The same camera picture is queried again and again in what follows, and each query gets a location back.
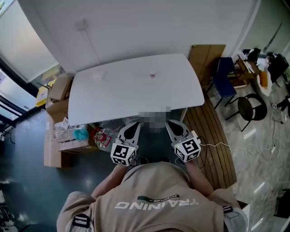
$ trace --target beige t-shirt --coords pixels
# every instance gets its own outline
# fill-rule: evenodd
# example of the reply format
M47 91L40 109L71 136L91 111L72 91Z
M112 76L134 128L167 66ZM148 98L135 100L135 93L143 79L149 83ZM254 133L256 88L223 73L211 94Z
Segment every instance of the beige t-shirt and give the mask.
M223 232L222 206L239 207L229 190L215 190L206 198L190 187L179 167L152 163L131 169L121 185L97 200L81 192L71 193L58 217L57 229L64 232L75 215L84 213L96 232Z

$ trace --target wooden deck floor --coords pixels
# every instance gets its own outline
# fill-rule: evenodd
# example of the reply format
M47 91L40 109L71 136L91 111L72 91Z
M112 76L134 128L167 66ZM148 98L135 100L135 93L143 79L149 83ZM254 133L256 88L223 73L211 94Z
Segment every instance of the wooden deck floor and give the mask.
M208 144L219 142L228 144L212 102L205 92L203 95L205 103L202 106L188 108L184 123L190 130L194 130L198 136L205 138ZM200 140L202 144L206 144L203 138ZM237 181L231 151L225 145L202 146L198 163L202 167L201 171L214 189L228 188Z

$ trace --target white table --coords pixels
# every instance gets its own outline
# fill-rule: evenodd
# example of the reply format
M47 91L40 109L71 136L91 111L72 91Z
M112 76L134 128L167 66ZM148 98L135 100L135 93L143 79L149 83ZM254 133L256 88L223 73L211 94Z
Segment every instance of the white table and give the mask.
M141 57L78 72L68 121L73 126L203 103L198 78L184 55Z

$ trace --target dark gray floor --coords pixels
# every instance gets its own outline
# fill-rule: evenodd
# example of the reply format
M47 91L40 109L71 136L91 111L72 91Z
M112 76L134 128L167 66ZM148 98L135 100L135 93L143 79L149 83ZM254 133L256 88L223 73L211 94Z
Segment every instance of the dark gray floor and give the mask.
M178 118L178 111L171 118ZM15 145L6 139L0 155L0 179L8 208L15 215L17 225L41 224L41 231L55 230L58 214L72 191L90 194L112 171L114 164L110 154L103 151L73 155L70 169L44 166L44 131L46 111L41 111L19 123L12 132ZM170 147L171 140L165 128L160 133L141 129L138 156L150 162L176 156Z

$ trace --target orange object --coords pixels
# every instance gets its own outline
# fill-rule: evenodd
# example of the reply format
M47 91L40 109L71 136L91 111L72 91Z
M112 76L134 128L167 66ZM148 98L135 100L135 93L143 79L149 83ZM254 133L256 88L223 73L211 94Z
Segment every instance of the orange object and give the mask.
M268 86L268 78L267 78L267 73L266 72L261 72L260 73L260 84L262 87L267 87Z

